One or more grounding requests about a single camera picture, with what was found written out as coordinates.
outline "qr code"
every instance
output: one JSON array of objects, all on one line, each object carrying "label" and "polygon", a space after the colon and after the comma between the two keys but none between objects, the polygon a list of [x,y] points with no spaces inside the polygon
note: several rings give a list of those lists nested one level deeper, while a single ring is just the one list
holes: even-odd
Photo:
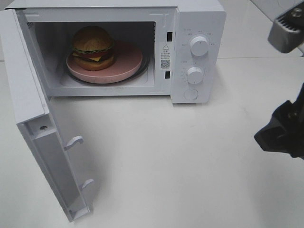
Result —
[{"label": "qr code", "polygon": [[161,68],[170,68],[170,60],[169,59],[161,60]]}]

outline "microwave door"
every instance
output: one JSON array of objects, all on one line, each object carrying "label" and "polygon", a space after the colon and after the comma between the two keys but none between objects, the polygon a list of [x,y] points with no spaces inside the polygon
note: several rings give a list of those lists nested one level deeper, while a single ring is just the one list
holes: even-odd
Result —
[{"label": "microwave door", "polygon": [[21,10],[0,12],[0,34],[17,127],[57,197],[69,221],[88,213],[83,188],[78,184],[68,156],[77,136],[64,143],[38,75],[38,56]]}]

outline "power knob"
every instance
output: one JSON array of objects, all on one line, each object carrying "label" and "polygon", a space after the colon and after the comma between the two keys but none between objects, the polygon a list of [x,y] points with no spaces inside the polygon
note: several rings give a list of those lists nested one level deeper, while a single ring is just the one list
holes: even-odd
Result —
[{"label": "power knob", "polygon": [[187,70],[187,81],[190,84],[198,84],[204,78],[204,72],[199,67],[191,67]]},{"label": "power knob", "polygon": [[190,41],[191,53],[195,56],[203,56],[209,50],[209,41],[204,36],[198,36]]}]

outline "cheese slice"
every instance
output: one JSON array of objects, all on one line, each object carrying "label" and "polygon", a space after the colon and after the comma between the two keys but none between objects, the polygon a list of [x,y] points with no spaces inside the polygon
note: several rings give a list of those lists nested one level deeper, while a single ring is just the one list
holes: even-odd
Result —
[{"label": "cheese slice", "polygon": [[[82,56],[78,55],[76,52],[73,52],[72,55],[73,55],[73,56],[82,57]],[[100,57],[92,57],[92,58],[89,58],[89,59],[98,62],[98,61],[101,59],[101,56],[100,56]]]}]

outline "microwave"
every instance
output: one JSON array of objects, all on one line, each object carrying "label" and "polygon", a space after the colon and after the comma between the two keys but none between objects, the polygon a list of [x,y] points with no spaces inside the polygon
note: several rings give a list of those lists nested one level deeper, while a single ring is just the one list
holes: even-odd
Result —
[{"label": "microwave", "polygon": [[[17,127],[69,221],[87,214],[69,149],[49,100],[53,96],[170,95],[173,103],[208,101],[226,13],[217,0],[16,0],[0,12],[0,36]],[[68,70],[74,34],[86,26],[142,52],[134,75],[94,84]]]}]

